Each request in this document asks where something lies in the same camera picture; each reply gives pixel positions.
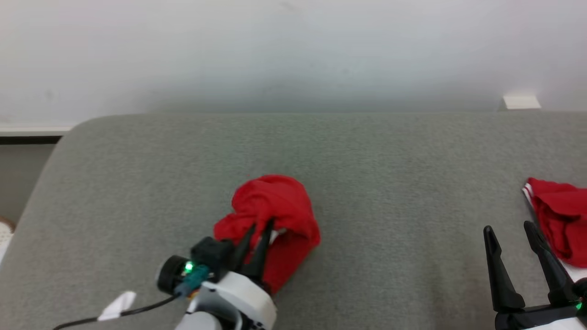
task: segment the black strip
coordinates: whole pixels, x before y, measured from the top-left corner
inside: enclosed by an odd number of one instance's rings
[[[0,136],[0,144],[55,144],[63,136]]]

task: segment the folded red cloth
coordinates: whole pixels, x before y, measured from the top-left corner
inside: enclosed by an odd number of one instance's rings
[[[587,267],[587,189],[529,178],[532,206],[542,232],[561,260]]]
[[[279,291],[310,251],[320,244],[320,230],[312,203],[303,185],[287,176],[262,176],[243,184],[232,198],[234,213],[214,226],[217,240],[234,244],[256,223],[251,240],[253,249],[269,219],[274,230],[287,229],[277,236],[267,251],[263,280],[271,294]]]

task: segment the white baseboard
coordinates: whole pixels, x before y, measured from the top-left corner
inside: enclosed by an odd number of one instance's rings
[[[0,127],[0,136],[61,136],[73,126],[53,127]]]

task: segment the gray floor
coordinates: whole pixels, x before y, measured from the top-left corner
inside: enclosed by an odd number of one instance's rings
[[[18,223],[54,144],[0,146],[0,215]]]

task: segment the gray table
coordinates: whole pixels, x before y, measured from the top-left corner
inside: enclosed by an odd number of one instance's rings
[[[525,179],[587,186],[587,113],[133,115],[56,147],[0,271],[2,329],[95,316],[122,291],[165,298],[187,255],[269,173],[301,181],[320,245],[275,298],[277,330],[491,329],[482,229],[528,305],[546,283],[522,223]],[[186,303],[79,329],[173,329]]]

